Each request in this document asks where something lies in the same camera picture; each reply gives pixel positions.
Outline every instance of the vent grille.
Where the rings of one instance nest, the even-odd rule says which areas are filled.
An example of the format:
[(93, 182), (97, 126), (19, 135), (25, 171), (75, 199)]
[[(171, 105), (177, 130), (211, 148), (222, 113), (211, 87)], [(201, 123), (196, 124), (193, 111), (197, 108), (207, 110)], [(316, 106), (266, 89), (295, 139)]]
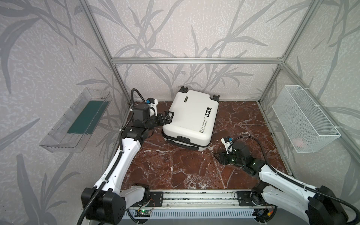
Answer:
[[(206, 219), (206, 218), (255, 218), (254, 209), (155, 209), (151, 213), (153, 219)], [(135, 210), (130, 210), (135, 217)], [(127, 213), (123, 219), (130, 219)]]

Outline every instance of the clear plastic tray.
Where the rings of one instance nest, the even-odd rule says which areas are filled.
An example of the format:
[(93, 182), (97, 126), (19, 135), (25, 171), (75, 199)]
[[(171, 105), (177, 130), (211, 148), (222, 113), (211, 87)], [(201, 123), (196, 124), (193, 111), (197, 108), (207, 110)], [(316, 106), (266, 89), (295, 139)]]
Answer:
[(40, 146), (50, 152), (82, 152), (111, 100), (109, 91), (85, 88)]

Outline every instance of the black joint motor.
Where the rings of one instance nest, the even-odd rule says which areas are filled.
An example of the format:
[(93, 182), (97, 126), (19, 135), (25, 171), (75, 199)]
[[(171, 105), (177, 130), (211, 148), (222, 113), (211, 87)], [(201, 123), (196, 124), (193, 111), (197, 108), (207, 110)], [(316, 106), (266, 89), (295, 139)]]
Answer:
[(262, 194), (264, 188), (266, 188), (267, 186), (269, 186), (267, 183), (261, 181), (255, 187), (252, 188), (251, 200), (255, 205), (259, 206), (264, 203), (264, 199), (262, 198), (261, 194)]
[(224, 137), (225, 143), (230, 142), (230, 141), (233, 141), (233, 139), (230, 136)]
[[(81, 194), (82, 206), (85, 208), (95, 193), (96, 187), (85, 188)], [(109, 224), (118, 224), (126, 212), (126, 201), (112, 192), (112, 189), (100, 191), (101, 193), (95, 199), (87, 213), (88, 220), (96, 220)]]
[(146, 99), (146, 104), (150, 104), (150, 103), (155, 104), (155, 99), (154, 98)]

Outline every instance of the green mat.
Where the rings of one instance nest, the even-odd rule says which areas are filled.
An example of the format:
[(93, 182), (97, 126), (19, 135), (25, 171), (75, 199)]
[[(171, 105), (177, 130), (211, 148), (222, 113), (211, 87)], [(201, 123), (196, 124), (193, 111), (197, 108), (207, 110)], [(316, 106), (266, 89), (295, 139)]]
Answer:
[(92, 134), (108, 104), (108, 101), (89, 101), (67, 133)]

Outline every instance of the white wire mesh basket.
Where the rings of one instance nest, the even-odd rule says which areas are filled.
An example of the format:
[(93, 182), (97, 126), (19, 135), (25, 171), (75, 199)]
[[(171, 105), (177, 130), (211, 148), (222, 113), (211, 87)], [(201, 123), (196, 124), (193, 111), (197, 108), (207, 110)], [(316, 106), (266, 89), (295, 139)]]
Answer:
[(297, 153), (316, 152), (340, 137), (319, 105), (299, 85), (284, 86), (273, 109)]

